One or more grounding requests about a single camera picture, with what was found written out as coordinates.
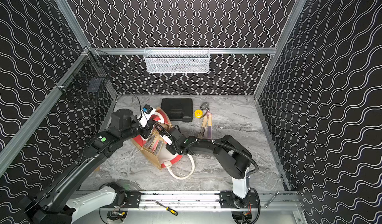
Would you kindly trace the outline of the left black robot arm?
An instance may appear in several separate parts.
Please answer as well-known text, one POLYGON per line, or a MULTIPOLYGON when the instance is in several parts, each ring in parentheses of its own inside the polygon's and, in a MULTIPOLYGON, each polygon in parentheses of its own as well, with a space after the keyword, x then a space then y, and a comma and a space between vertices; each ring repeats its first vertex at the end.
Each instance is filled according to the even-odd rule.
POLYGON ((150 117, 156 110, 145 105, 140 112, 140 116, 129 109, 112 113, 109 128, 90 140, 68 170, 40 193, 24 197, 19 205, 28 221, 32 224, 72 224, 100 207, 122 205, 125 190, 114 183, 79 199, 73 199, 72 195, 126 140, 149 136, 154 124, 150 117))

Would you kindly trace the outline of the red jute tote bag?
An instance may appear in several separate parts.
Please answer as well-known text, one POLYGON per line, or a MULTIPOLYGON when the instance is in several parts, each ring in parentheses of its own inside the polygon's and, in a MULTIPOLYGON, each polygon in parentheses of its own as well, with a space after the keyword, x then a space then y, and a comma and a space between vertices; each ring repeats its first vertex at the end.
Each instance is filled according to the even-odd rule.
MULTIPOLYGON (((153 127, 152 133, 159 133, 161 136, 167 134, 161 134, 161 131, 168 131, 170 128, 173 127, 170 119, 168 118, 167 114, 160 108, 156 108, 156 112, 154 115, 151 116, 150 120, 154 122, 154 124, 158 124, 159 128, 153 127)), ((185 180, 188 179, 195 171, 195 162, 191 155, 189 155, 189 159, 191 162, 191 171, 189 174, 185 176, 178 176, 173 173, 172 166, 181 160, 182 156, 179 154, 171 154, 167 149, 166 146, 163 146, 160 153, 158 155, 154 155, 148 150, 146 150, 143 146, 146 143, 147 140, 142 139, 140 136, 133 138, 132 142, 133 144, 141 151, 141 153, 158 169, 166 168, 170 175, 173 176, 175 179, 178 180, 185 180)))

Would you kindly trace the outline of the bamboo fan floral white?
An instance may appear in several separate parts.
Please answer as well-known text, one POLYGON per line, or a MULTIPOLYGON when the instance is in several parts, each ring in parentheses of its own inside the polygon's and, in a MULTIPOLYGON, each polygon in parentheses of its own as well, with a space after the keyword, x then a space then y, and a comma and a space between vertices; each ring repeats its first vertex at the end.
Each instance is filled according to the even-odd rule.
POLYGON ((198 133, 198 138, 203 139, 205 137, 206 127, 208 126, 208 116, 205 115, 203 118, 203 122, 198 133))

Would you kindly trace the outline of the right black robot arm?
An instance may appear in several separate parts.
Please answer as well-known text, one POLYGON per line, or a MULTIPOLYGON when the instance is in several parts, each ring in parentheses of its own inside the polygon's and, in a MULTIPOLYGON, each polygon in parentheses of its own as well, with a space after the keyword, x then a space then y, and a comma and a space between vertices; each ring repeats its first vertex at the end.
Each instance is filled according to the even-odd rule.
POLYGON ((234 208, 249 207, 250 176, 259 171, 252 154, 234 137, 225 135, 219 139, 186 137, 177 128, 165 132, 169 141, 166 149, 172 154, 187 156, 194 164, 194 155, 213 156, 223 170, 232 178, 232 194, 229 199, 220 201, 234 208))

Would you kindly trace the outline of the bamboo fan purple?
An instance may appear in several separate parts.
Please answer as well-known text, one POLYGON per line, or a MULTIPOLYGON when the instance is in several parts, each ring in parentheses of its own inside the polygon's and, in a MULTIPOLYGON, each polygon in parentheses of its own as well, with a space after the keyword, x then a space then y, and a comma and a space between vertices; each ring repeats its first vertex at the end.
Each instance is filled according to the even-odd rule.
POLYGON ((208 117, 208 139, 212 139, 212 113, 208 112, 207 113, 208 117))

